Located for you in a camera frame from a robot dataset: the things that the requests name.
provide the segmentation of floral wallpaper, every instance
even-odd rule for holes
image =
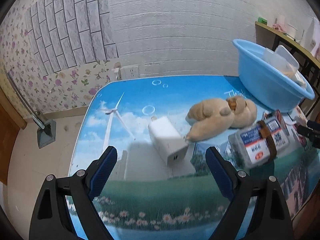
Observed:
[[[34,110],[43,114],[89,105],[95,93],[117,76],[119,58],[97,61],[42,77],[30,51],[25,22],[26,10],[37,0],[16,0],[0,25],[1,88],[23,118],[29,117],[14,94],[4,70]]]

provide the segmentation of brown strap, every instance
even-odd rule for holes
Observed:
[[[236,107],[237,107],[237,102],[236,102],[236,100],[234,99],[234,98],[227,98],[227,102],[228,102],[228,105],[229,105],[229,107],[230,107],[230,109],[232,110],[232,111],[235,111],[236,110]]]
[[[260,120],[257,122],[261,129],[260,129],[260,135],[263,139],[266,139],[267,141],[267,146],[268,149],[270,151],[270,158],[269,158],[269,162],[271,162],[276,156],[277,156],[277,149],[276,149],[276,145],[275,142],[272,138],[272,135],[269,131],[269,128],[267,127],[266,123],[263,120]]]

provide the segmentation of wall outlet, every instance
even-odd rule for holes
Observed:
[[[121,73],[122,80],[135,79],[140,77],[138,65],[129,65],[129,66],[122,67],[120,69],[120,73]]]

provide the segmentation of wooden door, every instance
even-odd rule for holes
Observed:
[[[0,105],[0,181],[7,185],[9,163],[20,128]]]

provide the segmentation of wall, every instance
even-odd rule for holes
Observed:
[[[87,106],[117,79],[121,64],[109,35],[108,7],[95,18],[96,6],[97,0],[16,0],[9,10],[0,26],[0,68],[10,72],[34,110],[45,114]]]
[[[258,17],[283,14],[298,29],[315,14],[305,0],[109,0],[110,22],[123,65],[140,76],[237,75],[235,38],[255,41]]]
[[[237,75],[235,38],[283,14],[298,29],[315,16],[305,0],[17,0],[0,26],[6,71],[43,113],[86,106],[139,64],[140,77]]]

